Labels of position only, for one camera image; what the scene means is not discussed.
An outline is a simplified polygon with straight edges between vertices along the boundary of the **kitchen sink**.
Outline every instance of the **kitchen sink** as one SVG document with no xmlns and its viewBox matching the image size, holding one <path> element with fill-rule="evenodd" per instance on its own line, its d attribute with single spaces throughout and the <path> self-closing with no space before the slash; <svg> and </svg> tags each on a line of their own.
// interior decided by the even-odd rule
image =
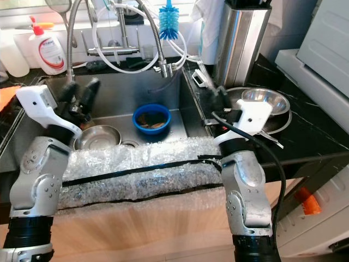
<svg viewBox="0 0 349 262">
<path fill-rule="evenodd" d="M 209 135 L 208 129 L 202 126 L 201 112 L 188 84 L 191 79 L 182 71 L 176 72 L 170 79 L 163 79 L 152 70 L 139 74 L 78 75 L 75 80 L 80 84 L 81 93 L 92 78 L 101 81 L 91 113 L 94 124 L 105 124 L 118 129 L 122 141 L 126 144 L 140 145 Z M 65 82 L 65 77 L 48 77 L 38 84 L 46 84 L 57 98 Z M 143 134 L 132 122 L 133 112 L 139 106 L 148 103 L 162 104 L 171 112 L 170 126 L 159 135 Z M 23 114 L 0 156 L 0 173 L 18 170 L 26 148 L 34 137 L 42 134 L 42 131 L 43 128 L 39 124 Z"/>
</svg>

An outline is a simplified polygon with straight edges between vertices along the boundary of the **window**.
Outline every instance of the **window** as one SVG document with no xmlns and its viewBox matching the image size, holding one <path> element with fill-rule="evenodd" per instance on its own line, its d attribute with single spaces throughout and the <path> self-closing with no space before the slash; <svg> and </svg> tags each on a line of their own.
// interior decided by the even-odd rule
<svg viewBox="0 0 349 262">
<path fill-rule="evenodd" d="M 155 9 L 166 4 L 166 0 L 147 0 Z M 103 0 L 92 0 L 98 10 L 104 6 Z M 187 16 L 191 12 L 194 0 L 172 0 L 172 4 L 179 8 L 180 16 Z M 123 0 L 123 3 L 137 6 L 135 0 Z M 45 0 L 0 0 L 0 27 L 15 28 L 29 25 L 29 15 L 34 15 L 38 22 L 62 23 L 62 18 L 46 5 Z M 76 22 L 87 22 L 88 15 L 84 1 L 79 6 Z"/>
</svg>

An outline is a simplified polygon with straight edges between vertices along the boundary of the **stainless steel bowl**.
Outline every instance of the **stainless steel bowl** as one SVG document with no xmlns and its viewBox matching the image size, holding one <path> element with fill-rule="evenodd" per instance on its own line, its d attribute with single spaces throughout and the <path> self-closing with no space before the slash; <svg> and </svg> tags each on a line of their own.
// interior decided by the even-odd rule
<svg viewBox="0 0 349 262">
<path fill-rule="evenodd" d="M 237 101 L 241 99 L 242 93 L 253 88 L 249 87 L 234 87 L 227 90 L 230 102 L 233 109 L 237 110 L 240 107 L 237 105 Z M 266 124 L 263 127 L 263 131 L 268 135 L 281 132 L 290 125 L 292 121 L 292 112 L 289 110 L 286 113 L 277 116 L 270 116 Z"/>
<path fill-rule="evenodd" d="M 273 110 L 272 116 L 281 115 L 289 111 L 290 102 L 282 94 L 265 88 L 251 88 L 245 90 L 241 96 L 244 100 L 268 102 Z"/>
<path fill-rule="evenodd" d="M 94 126 L 82 132 L 81 137 L 75 139 L 74 149 L 105 149 L 120 145 L 121 135 L 111 126 Z"/>
</svg>

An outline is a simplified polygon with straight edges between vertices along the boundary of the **white appliance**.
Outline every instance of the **white appliance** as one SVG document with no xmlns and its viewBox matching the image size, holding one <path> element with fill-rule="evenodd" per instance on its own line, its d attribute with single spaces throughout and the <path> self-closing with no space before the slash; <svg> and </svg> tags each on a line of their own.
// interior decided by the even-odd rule
<svg viewBox="0 0 349 262">
<path fill-rule="evenodd" d="M 349 133 L 349 1 L 323 0 L 300 49 L 275 60 L 288 78 Z M 331 253 L 349 238 L 349 166 L 313 195 L 322 212 L 305 216 L 298 206 L 278 224 L 282 257 Z"/>
<path fill-rule="evenodd" d="M 323 0 L 299 50 L 278 67 L 349 133 L 349 1 Z"/>
</svg>

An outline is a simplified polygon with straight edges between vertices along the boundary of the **bottle label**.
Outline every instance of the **bottle label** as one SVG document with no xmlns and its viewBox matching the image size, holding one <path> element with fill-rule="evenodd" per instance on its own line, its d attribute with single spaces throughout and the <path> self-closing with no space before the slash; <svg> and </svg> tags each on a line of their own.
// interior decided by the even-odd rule
<svg viewBox="0 0 349 262">
<path fill-rule="evenodd" d="M 48 38 L 39 45 L 39 54 L 41 59 L 51 68 L 61 70 L 64 67 L 64 59 L 59 46 Z"/>
</svg>

